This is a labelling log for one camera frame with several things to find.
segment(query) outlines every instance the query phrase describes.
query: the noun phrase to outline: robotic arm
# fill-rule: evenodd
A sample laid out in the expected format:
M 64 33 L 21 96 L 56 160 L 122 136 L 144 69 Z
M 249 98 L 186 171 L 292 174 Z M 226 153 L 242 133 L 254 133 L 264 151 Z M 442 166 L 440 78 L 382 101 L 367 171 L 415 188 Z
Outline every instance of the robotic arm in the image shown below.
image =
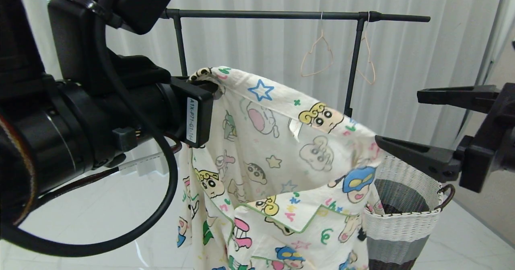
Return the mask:
M 105 45 L 105 26 L 143 35 L 170 0 L 51 0 L 48 5 L 63 81 L 44 73 L 21 0 L 0 0 L 0 216 L 2 239 L 47 255 L 81 257 L 119 248 L 165 213 L 177 186 L 174 148 L 208 141 L 216 85 L 188 83 L 144 56 L 118 56 Z M 515 171 L 515 84 L 428 89 L 420 103 L 487 113 L 475 137 L 456 151 L 377 136 L 377 145 L 441 182 L 456 180 L 479 192 L 488 173 Z M 189 114 L 197 116 L 188 119 Z M 41 239 L 18 228 L 27 215 L 66 192 L 54 190 L 86 171 L 118 170 L 124 153 L 154 138 L 170 170 L 163 202 L 138 228 L 91 245 Z M 66 190 L 74 189 L 69 184 Z

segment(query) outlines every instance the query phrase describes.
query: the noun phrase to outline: horizontal black bar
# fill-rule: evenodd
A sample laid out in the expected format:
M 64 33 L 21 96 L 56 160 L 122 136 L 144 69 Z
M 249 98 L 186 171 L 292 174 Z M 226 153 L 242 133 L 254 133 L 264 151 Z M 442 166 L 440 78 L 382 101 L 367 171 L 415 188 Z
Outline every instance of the horizontal black bar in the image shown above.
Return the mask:
M 299 11 L 219 11 L 219 10 L 179 10 L 167 8 L 162 19 L 173 17 L 202 17 L 223 19 L 365 19 L 368 12 L 299 12 Z M 381 14 L 370 12 L 370 21 L 419 21 L 428 22 L 430 17 L 421 15 Z

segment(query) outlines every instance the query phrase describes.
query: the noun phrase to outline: beige wall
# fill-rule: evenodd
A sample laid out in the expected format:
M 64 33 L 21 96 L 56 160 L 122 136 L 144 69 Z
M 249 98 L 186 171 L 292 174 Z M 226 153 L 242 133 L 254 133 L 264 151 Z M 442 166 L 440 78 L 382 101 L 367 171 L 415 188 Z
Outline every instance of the beige wall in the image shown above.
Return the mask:
M 498 88 L 505 83 L 515 82 L 515 50 L 511 41 L 515 28 L 511 30 L 509 42 L 491 75 L 489 84 Z M 485 114 L 474 112 L 467 124 L 466 135 L 474 136 Z M 490 228 L 515 244 L 515 173 L 496 171 L 491 173 L 480 194 L 457 187 L 455 200 L 469 212 L 482 219 Z

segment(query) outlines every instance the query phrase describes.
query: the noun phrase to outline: pink star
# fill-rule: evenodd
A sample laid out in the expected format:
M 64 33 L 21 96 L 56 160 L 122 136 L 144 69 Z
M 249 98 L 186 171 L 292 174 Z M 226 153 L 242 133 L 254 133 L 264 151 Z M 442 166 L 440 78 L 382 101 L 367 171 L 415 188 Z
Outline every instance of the pink star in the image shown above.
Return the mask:
M 311 243 L 304 243 L 302 241 L 296 241 L 294 243 L 291 243 L 293 246 L 295 246 L 295 250 L 299 249 L 299 248 L 304 248 L 304 249 L 309 249 L 309 246 L 311 245 Z

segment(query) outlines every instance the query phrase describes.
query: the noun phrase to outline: curtain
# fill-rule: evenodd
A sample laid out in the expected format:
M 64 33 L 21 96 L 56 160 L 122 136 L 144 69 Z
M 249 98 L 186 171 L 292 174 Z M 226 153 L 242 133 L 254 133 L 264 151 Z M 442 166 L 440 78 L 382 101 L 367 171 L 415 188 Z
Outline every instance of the curtain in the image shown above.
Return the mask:
M 59 77 L 46 0 L 24 0 L 37 45 L 50 74 Z M 380 135 L 450 147 L 465 110 L 420 105 L 416 91 L 428 87 L 473 85 L 478 79 L 500 0 L 172 0 L 169 8 L 275 11 L 379 11 L 429 15 L 429 23 L 379 21 L 367 25 L 377 81 L 357 75 L 353 118 Z M 182 19 L 188 73 L 226 65 L 273 79 L 343 111 L 356 21 L 280 19 Z M 300 64 L 313 41 L 324 35 L 335 62 L 325 72 L 300 76 Z M 108 46 L 123 55 L 143 54 L 180 76 L 173 21 L 160 19 L 147 35 L 109 28 Z M 329 62 L 319 42 L 304 64 L 316 72 Z M 364 42 L 358 69 L 369 79 Z M 158 150 L 148 142 L 131 158 Z

